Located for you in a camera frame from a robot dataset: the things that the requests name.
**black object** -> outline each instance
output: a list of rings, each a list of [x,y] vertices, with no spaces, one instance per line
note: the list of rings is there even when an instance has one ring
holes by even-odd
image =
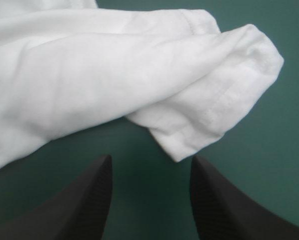
[[[190,201],[202,240],[299,240],[299,227],[257,204],[199,156],[191,164]]]
[[[53,198],[0,226],[0,240],[99,240],[112,198],[112,158],[104,155]]]

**green surface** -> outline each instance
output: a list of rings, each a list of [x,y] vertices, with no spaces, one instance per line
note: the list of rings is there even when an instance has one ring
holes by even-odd
[[[285,63],[252,111],[199,154],[266,208],[299,225],[299,0],[99,0],[122,10],[205,9],[222,31],[252,23]],[[125,118],[46,144],[0,170],[0,224],[36,207],[93,159],[113,157],[104,240],[198,240],[190,159],[173,163],[149,132]]]

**white cloth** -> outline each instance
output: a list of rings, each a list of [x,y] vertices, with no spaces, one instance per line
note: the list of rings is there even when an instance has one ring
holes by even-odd
[[[178,162],[241,120],[283,64],[255,26],[220,33],[205,10],[70,2],[0,1],[0,168],[122,116]]]

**green background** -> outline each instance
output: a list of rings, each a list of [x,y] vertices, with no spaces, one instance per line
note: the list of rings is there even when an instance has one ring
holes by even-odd
[[[199,155],[254,200],[299,225],[299,0],[99,0],[121,10],[205,9],[222,31],[254,24],[285,59],[252,111]],[[101,154],[113,157],[104,240],[198,240],[191,159],[173,163],[147,129],[119,118],[52,141],[0,170],[0,224],[33,209]]]

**fabric fold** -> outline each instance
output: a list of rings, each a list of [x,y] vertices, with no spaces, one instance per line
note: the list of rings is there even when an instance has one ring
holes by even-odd
[[[282,64],[255,26],[220,33],[205,10],[0,18],[0,168],[122,116],[178,162],[242,119]]]

